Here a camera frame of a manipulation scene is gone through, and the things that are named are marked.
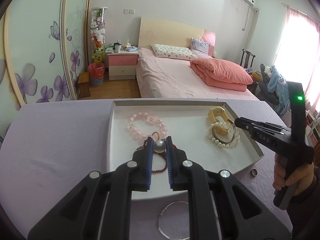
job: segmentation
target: red plastic bag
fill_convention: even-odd
[[[88,66],[89,75],[94,78],[101,78],[104,75],[105,66],[103,63],[92,63]]]

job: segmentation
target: nightstand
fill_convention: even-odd
[[[107,53],[109,79],[135,79],[138,55],[138,51],[127,52],[124,50],[119,53]]]

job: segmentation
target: trash can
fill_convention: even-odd
[[[103,75],[105,66],[103,63],[92,63],[88,66],[88,72],[92,85],[100,85],[103,83]]]

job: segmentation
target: blue package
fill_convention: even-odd
[[[132,47],[127,47],[125,48],[124,50],[125,51],[128,51],[128,52],[131,52],[131,51],[137,51],[139,48],[135,47],[135,46],[132,46]]]

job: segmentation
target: curtain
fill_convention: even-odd
[[[287,7],[274,65],[288,81],[302,83],[307,108],[320,110],[320,23]]]

